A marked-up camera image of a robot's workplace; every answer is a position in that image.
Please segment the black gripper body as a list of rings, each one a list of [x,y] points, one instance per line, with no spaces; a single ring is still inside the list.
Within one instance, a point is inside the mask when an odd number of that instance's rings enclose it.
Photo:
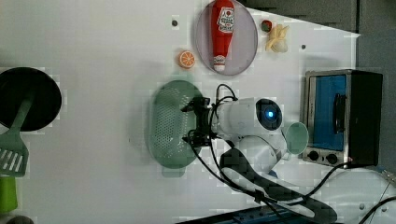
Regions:
[[[195,128],[189,130],[183,140],[192,148],[208,147],[215,134],[211,131],[210,111],[208,107],[210,99],[206,97],[193,97],[181,111],[193,112],[195,115]]]

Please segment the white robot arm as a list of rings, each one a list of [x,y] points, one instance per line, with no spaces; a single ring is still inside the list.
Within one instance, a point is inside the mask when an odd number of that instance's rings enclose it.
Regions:
[[[192,150],[211,147],[214,138],[226,141],[231,148],[215,160],[216,177],[257,203],[273,203],[318,224],[395,224],[395,180],[386,171],[347,158],[308,192],[270,175],[286,153],[308,140],[287,138],[276,102],[226,96],[212,105],[195,97],[181,111],[196,117],[196,128],[183,140]]]

